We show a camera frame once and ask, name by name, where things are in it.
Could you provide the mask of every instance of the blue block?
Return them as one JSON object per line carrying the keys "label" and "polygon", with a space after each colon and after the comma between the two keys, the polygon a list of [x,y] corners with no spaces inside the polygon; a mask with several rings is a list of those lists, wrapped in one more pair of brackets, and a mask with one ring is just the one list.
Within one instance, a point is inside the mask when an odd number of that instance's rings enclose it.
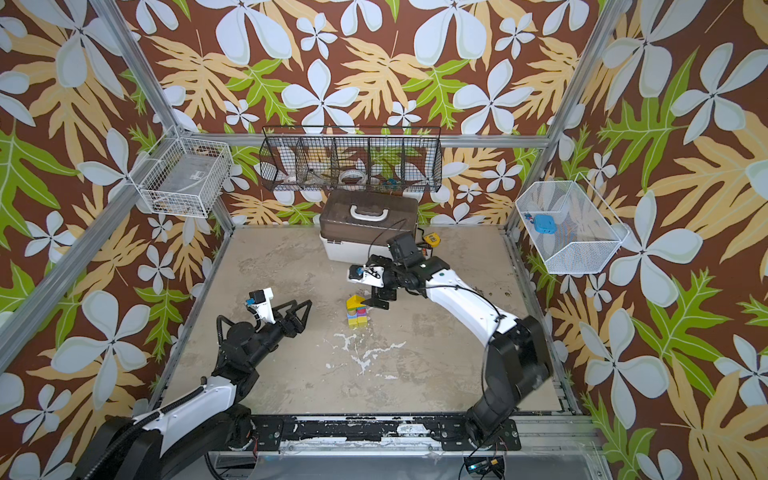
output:
{"label": "blue block", "polygon": [[558,231],[558,226],[554,224],[554,218],[551,215],[536,215],[533,226],[539,233],[553,234]]}

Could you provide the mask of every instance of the white toolbox handle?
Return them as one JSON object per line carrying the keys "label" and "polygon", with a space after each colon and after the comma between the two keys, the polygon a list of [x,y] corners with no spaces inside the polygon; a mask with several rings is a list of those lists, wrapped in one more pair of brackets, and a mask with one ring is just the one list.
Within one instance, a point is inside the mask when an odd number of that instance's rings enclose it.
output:
{"label": "white toolbox handle", "polygon": [[357,213],[357,205],[352,205],[349,208],[349,214],[356,220],[363,220],[365,222],[380,222],[389,215],[389,208],[385,208],[381,215],[363,215]]}

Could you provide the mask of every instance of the wall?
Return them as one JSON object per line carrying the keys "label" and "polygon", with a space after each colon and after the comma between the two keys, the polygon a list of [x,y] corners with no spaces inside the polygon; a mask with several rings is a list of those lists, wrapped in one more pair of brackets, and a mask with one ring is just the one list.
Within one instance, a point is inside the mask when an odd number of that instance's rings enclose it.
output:
{"label": "wall", "polygon": [[[0,2],[2,322],[160,133],[100,22],[85,0]],[[0,478],[67,478],[106,416],[151,395],[219,236],[133,209],[0,376]]]}
{"label": "wall", "polygon": [[[543,134],[601,2],[119,4],[177,117],[191,130],[416,124],[432,133],[439,126],[443,134],[510,134],[513,128]],[[461,33],[457,22],[465,26]],[[238,170],[224,196],[235,221],[316,220],[325,195],[263,189],[257,152],[235,151]],[[518,193],[512,182],[521,180],[516,165],[530,164],[518,158],[523,153],[449,149],[445,188],[418,196],[422,221],[503,223]]]}
{"label": "wall", "polygon": [[522,243],[615,478],[768,478],[767,18],[635,2],[547,175],[586,173],[637,241],[579,277]]}

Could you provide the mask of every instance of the white mesh basket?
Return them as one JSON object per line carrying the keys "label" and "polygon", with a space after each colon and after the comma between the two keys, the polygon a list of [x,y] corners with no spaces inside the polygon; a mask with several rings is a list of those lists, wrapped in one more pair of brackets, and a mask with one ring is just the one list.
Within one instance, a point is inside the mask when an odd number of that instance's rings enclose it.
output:
{"label": "white mesh basket", "polygon": [[[598,209],[600,202],[604,203],[603,197],[591,185],[589,188],[594,191],[594,200],[571,180],[535,182],[515,201],[531,241],[551,274],[599,273],[629,235],[629,229],[617,217],[613,227],[608,224]],[[550,215],[557,230],[539,233],[525,214],[533,218]]]}
{"label": "white mesh basket", "polygon": [[137,184],[156,214],[208,218],[230,176],[232,152],[223,142],[167,137],[150,156],[155,165]]}

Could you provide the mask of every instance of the worn table surface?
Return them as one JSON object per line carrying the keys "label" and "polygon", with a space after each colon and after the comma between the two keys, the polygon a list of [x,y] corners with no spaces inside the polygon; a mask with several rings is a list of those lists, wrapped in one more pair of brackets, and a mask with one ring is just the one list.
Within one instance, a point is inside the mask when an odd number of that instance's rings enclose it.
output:
{"label": "worn table surface", "polygon": [[[440,227],[435,255],[473,288],[525,316],[511,261],[497,227]],[[371,310],[368,328],[350,329],[346,300],[363,293],[346,282],[348,264],[328,260],[317,228],[241,228],[191,332],[165,401],[200,385],[217,355],[217,315],[253,320],[243,303],[273,288],[273,305],[313,301],[307,328],[257,367],[260,378],[241,402],[254,413],[461,411],[481,394],[483,345],[441,306],[398,292],[390,310]],[[559,410],[551,380],[522,409]]]}

